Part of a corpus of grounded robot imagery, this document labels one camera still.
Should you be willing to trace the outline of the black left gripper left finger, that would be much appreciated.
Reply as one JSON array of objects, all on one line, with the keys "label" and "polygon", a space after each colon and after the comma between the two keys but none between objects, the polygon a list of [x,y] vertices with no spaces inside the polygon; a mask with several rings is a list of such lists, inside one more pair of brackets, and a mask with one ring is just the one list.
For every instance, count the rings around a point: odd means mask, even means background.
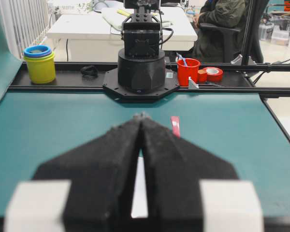
[{"label": "black left gripper left finger", "polygon": [[139,120],[41,163],[18,183],[7,232],[110,232],[130,216],[139,152]]}]

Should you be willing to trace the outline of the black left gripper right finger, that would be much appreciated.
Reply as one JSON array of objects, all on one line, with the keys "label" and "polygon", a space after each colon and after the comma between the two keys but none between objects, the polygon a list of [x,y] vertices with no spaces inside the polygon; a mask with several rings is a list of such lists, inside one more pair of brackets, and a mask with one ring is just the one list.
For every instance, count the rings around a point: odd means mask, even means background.
[{"label": "black left gripper right finger", "polygon": [[261,203],[228,161],[151,120],[141,123],[148,216],[156,232],[262,232]]}]

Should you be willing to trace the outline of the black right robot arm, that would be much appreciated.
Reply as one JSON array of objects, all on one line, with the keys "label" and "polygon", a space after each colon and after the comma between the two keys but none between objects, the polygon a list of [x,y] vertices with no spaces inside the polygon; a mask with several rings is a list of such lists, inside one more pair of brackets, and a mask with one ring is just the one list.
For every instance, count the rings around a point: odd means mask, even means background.
[{"label": "black right robot arm", "polygon": [[[165,84],[162,25],[150,14],[159,1],[126,0],[134,13],[122,24],[124,48],[113,80],[130,92],[153,93]],[[262,232],[261,204],[253,184],[240,180],[226,160],[174,135],[148,118],[123,126],[124,194],[131,206],[139,152],[143,153],[150,232]]]}]

